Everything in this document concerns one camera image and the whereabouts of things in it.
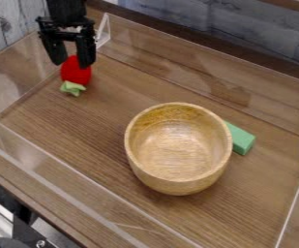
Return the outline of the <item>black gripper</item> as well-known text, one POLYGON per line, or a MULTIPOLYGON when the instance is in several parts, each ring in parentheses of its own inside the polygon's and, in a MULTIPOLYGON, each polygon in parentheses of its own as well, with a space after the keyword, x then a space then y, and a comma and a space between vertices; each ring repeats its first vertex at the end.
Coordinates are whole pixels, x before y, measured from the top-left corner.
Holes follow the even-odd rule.
POLYGON ((97 61, 95 21, 87 17, 86 0, 46 0, 49 14, 39 16, 39 37, 55 65, 67 59, 65 41, 75 42, 79 67, 97 61))

